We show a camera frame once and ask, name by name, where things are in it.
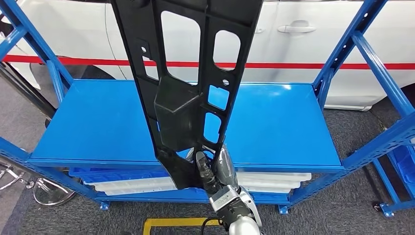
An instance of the rectangular cutout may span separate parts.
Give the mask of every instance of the rectangular cutout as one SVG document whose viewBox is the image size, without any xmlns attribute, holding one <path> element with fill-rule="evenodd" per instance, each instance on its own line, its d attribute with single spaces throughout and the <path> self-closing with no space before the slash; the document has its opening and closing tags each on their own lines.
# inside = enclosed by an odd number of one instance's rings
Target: rectangular cutout
<svg viewBox="0 0 415 235">
<path fill-rule="evenodd" d="M 223 70 L 231 71 L 236 67 L 241 41 L 239 37 L 226 30 L 220 30 L 215 35 L 213 61 Z"/>
<path fill-rule="evenodd" d="M 163 11 L 161 28 L 169 74 L 183 81 L 197 81 L 198 69 L 169 66 L 172 62 L 199 63 L 200 27 L 197 22 L 188 17 Z"/>
<path fill-rule="evenodd" d="M 212 113 L 206 113 L 205 116 L 205 129 L 203 136 L 206 140 L 217 143 L 219 139 L 219 128 L 222 121 L 218 116 Z"/>
<path fill-rule="evenodd" d="M 209 96 L 207 97 L 209 104 L 225 110 L 228 98 L 229 92 L 227 90 L 210 85 Z"/>
<path fill-rule="evenodd" d="M 159 73 L 157 72 L 157 63 L 156 61 L 152 61 L 149 58 L 143 56 L 143 63 L 145 67 L 145 73 L 147 76 L 153 78 L 154 80 L 159 81 Z"/>
</svg>

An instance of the car door handle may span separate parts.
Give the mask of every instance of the car door handle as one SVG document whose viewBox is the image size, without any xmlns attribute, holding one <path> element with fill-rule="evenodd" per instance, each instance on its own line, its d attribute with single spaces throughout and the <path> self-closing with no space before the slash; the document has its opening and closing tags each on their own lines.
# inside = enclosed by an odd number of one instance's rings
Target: car door handle
<svg viewBox="0 0 415 235">
<path fill-rule="evenodd" d="M 291 25 L 282 25 L 277 28 L 281 33 L 309 33 L 316 31 L 316 28 L 313 26 L 291 26 Z"/>
</svg>

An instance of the floor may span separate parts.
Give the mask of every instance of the floor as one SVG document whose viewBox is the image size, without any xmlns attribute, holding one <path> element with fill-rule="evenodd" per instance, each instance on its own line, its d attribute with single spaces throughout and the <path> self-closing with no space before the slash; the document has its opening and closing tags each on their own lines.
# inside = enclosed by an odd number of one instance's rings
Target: floor
<svg viewBox="0 0 415 235">
<path fill-rule="evenodd" d="M 33 149 L 44 131 L 44 117 L 2 80 L 0 107 L 1 135 L 27 150 Z M 325 110 L 324 116 L 342 158 L 398 118 L 387 100 L 381 101 L 369 112 Z M 2 235 L 120 235 L 122 232 L 139 235 L 147 218 L 214 215 L 210 206 L 204 204 L 112 203 L 110 210 L 102 211 L 96 203 L 82 196 L 76 196 L 58 207 L 42 207 L 34 202 L 31 194 L 31 190 L 23 189 L 22 185 L 0 193 L 0 231 L 4 224 Z M 269 205 L 259 206 L 258 209 L 264 224 L 263 232 L 268 235 L 415 234 L 415 210 L 399 211 L 395 217 L 385 218 L 371 207 L 373 201 L 389 201 L 389 198 L 374 167 L 368 165 L 294 206 L 289 215 L 279 215 Z M 154 227 L 151 234 L 190 235 L 199 231 L 199 227 Z M 219 227 L 210 226 L 205 234 L 226 233 Z"/>
</svg>

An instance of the shelf foot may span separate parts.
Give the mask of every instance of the shelf foot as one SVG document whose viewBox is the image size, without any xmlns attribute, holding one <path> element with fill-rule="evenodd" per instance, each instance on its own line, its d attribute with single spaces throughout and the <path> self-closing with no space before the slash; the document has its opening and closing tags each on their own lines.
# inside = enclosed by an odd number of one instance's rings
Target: shelf foot
<svg viewBox="0 0 415 235">
<path fill-rule="evenodd" d="M 109 201 L 102 201 L 100 208 L 103 211 L 107 211 L 110 208 L 110 202 Z"/>
<path fill-rule="evenodd" d="M 395 216 L 395 213 L 392 212 L 392 210 L 389 208 L 388 204 L 386 204 L 386 203 L 376 202 L 376 203 L 373 204 L 373 208 L 377 212 L 382 212 L 383 215 L 385 215 L 386 217 L 394 217 Z"/>
<path fill-rule="evenodd" d="M 277 205 L 276 209 L 280 214 L 288 214 L 288 207 L 283 205 Z"/>
</svg>

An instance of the black plastic panel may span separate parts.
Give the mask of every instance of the black plastic panel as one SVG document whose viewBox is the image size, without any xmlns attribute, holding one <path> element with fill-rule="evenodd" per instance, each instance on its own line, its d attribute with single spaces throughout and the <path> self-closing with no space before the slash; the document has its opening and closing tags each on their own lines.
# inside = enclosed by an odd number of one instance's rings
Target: black plastic panel
<svg viewBox="0 0 415 235">
<path fill-rule="evenodd" d="M 112 0 L 156 156 L 178 188 L 200 187 L 198 172 L 175 152 L 204 146 L 219 153 L 254 35 L 261 0 Z M 171 76 L 166 67 L 161 13 L 169 11 L 196 21 L 201 30 L 198 84 Z M 216 67 L 215 35 L 220 30 L 236 34 L 240 50 L 234 70 Z M 159 81 L 147 76 L 145 56 L 157 63 Z M 208 103 L 209 87 L 229 92 L 226 109 Z M 221 120 L 218 142 L 204 137 L 206 113 Z"/>
</svg>

